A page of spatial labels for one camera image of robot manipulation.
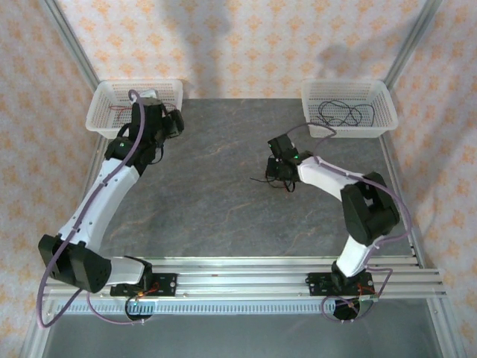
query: metal extrusion bar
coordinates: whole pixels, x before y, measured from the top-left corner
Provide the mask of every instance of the metal extrusion bar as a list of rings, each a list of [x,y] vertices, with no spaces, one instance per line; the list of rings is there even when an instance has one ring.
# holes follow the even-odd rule
[[[73,59],[78,65],[78,68],[81,74],[84,76],[84,79],[88,83],[89,88],[91,88],[91,90],[94,92],[96,90],[96,87],[99,85],[99,78],[96,75],[92,64],[89,62],[89,59],[86,56],[83,48],[81,47],[79,40],[75,36],[75,33],[68,22],[68,19],[61,10],[61,7],[58,5],[56,0],[39,1],[43,9],[45,10],[45,13],[48,15],[54,27],[57,29],[61,40],[63,41],[66,48],[69,50]]]
[[[151,298],[152,301],[210,300],[316,300],[309,296],[305,283],[309,272],[328,272],[331,257],[302,258],[168,258],[149,260],[153,271],[176,272],[175,298]],[[394,270],[382,298],[434,298],[446,296],[439,271],[421,269],[407,257],[383,257],[370,261],[370,266]],[[385,272],[373,273],[376,290],[381,288]],[[49,280],[45,298],[69,297],[75,288]],[[108,299],[109,289],[101,292]]]
[[[441,3],[442,0],[427,0],[424,4],[423,9],[417,17],[414,27],[412,28],[408,37],[405,39],[404,44],[402,45],[401,50],[396,57],[396,60],[394,60],[386,79],[384,79],[384,83],[389,90],[393,88],[397,78],[401,75],[402,70],[417,47],[417,44],[426,32],[429,23],[437,12],[437,9]]]

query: glass panel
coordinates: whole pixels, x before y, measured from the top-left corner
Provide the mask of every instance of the glass panel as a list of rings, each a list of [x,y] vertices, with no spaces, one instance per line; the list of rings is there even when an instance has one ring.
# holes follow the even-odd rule
[[[114,326],[93,315],[62,317],[45,353],[55,357],[441,357],[426,300],[384,300],[366,319],[321,315],[165,315]]]

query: black bracket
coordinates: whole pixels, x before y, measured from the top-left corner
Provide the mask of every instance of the black bracket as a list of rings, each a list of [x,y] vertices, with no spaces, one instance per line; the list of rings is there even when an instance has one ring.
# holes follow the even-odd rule
[[[153,273],[148,281],[150,287],[158,286],[157,291],[148,293],[148,297],[174,297],[177,288],[177,274]],[[135,285],[122,283],[111,287],[111,297],[130,297],[137,291]]]
[[[369,272],[362,272],[358,280],[338,288],[333,282],[332,272],[311,272],[305,282],[308,284],[310,296],[360,296],[373,295],[373,277]]]

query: metal plate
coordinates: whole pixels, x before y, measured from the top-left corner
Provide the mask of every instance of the metal plate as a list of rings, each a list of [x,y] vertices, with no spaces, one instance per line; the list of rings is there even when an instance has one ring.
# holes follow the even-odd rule
[[[148,293],[148,297],[174,297],[177,287],[176,274],[152,274],[153,285],[157,283],[159,289],[157,291]],[[117,285],[111,287],[110,296],[112,297],[130,297],[130,290],[126,285]]]

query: black cable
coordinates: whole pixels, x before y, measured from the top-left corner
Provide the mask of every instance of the black cable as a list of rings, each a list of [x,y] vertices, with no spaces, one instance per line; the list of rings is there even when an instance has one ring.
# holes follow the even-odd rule
[[[334,106],[338,108],[342,108],[347,110],[347,115],[343,118],[338,118],[336,116],[327,116],[323,114],[325,108],[327,106]],[[358,110],[358,107],[370,107],[373,110],[373,116],[371,118],[371,124],[369,127],[373,127],[374,125],[374,117],[376,116],[376,111],[371,104],[357,104],[356,106],[351,106],[339,100],[332,100],[332,101],[323,101],[318,106],[318,121],[324,123],[329,127],[341,127],[341,126],[348,126],[348,127],[358,127],[361,122],[363,121],[364,115],[363,113]]]

